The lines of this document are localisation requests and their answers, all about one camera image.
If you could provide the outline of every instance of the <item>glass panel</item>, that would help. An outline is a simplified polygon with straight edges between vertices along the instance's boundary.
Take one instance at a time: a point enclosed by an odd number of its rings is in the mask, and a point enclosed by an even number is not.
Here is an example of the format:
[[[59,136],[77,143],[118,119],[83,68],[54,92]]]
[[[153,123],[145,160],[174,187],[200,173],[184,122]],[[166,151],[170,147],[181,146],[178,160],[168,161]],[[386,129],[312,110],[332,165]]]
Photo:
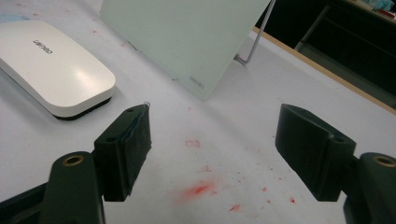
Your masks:
[[[201,99],[213,91],[269,0],[106,0],[101,17]]]

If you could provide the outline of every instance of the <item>black base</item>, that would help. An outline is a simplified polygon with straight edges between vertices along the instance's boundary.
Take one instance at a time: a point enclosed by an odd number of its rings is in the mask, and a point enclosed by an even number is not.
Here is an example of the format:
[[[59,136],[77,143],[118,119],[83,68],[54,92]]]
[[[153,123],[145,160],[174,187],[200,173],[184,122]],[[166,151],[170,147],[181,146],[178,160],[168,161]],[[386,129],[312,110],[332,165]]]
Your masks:
[[[78,119],[78,118],[80,118],[80,117],[82,117],[82,116],[84,116],[84,115],[90,113],[91,111],[93,111],[93,110],[96,109],[97,107],[99,107],[99,106],[101,106],[101,105],[107,104],[107,103],[110,101],[110,99],[111,99],[111,97],[108,98],[107,100],[104,100],[103,102],[101,102],[101,103],[99,103],[99,104],[97,104],[97,105],[94,105],[93,107],[91,107],[91,108],[89,108],[89,109],[87,109],[87,110],[82,111],[81,113],[79,113],[79,114],[77,114],[77,115],[75,115],[75,116],[72,116],[72,117],[59,117],[59,116],[56,116],[56,115],[53,115],[53,117],[55,117],[56,119],[61,119],[61,120],[74,120],[74,119]]]
[[[0,203],[0,223],[38,223],[47,183]]]

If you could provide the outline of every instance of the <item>white surface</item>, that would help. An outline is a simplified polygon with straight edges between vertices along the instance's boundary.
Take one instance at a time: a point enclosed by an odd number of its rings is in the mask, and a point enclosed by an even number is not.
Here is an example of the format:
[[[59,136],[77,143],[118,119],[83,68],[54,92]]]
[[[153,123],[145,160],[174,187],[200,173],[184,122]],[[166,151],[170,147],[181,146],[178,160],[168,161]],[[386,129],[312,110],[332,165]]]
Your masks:
[[[62,155],[92,151],[93,141],[121,111],[146,101],[152,150],[131,197],[105,203],[109,224],[345,223],[345,196],[338,203],[316,202],[277,153],[282,103],[308,109],[352,138],[358,157],[369,151],[396,157],[394,115],[267,40],[248,66],[233,62],[203,102],[106,27],[98,19],[100,6],[99,0],[0,3],[0,14],[9,15],[4,18],[43,20],[62,29],[117,79],[107,105],[75,121],[59,121],[0,73],[0,201],[46,182]],[[208,190],[201,197],[183,197],[203,185]],[[229,211],[236,204],[239,211]]]
[[[101,62],[43,21],[0,24],[0,68],[58,117],[110,98],[116,79]]]
[[[107,0],[101,18],[207,99],[270,0]]]

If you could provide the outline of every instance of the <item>red stain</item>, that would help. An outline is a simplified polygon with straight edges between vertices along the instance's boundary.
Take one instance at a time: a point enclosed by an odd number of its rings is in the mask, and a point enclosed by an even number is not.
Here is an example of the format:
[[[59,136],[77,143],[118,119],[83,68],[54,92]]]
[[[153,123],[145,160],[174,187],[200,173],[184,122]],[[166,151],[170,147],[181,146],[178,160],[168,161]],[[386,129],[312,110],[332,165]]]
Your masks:
[[[195,186],[183,190],[182,199],[183,201],[190,201],[197,199],[205,194],[214,195],[217,194],[215,188],[216,182],[214,181],[200,181]]]
[[[233,204],[233,206],[228,210],[229,212],[238,212],[241,209],[240,204]]]
[[[291,202],[291,203],[296,203],[296,201],[294,200],[293,197],[290,197],[290,202]]]
[[[186,147],[201,147],[201,143],[198,140],[186,141]]]

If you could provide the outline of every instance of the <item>printed logo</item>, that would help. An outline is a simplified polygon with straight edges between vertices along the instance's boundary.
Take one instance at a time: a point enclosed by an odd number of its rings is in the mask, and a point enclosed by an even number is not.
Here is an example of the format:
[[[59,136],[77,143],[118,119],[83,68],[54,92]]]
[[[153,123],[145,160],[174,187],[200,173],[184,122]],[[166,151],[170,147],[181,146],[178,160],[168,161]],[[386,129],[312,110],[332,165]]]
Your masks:
[[[199,88],[204,89],[205,85],[198,81],[195,77],[190,77],[190,80],[195,83]]]
[[[44,52],[51,54],[52,50],[50,50],[49,48],[47,48],[44,44],[42,44],[40,41],[38,40],[34,40],[33,43],[35,43],[39,48],[43,49]]]

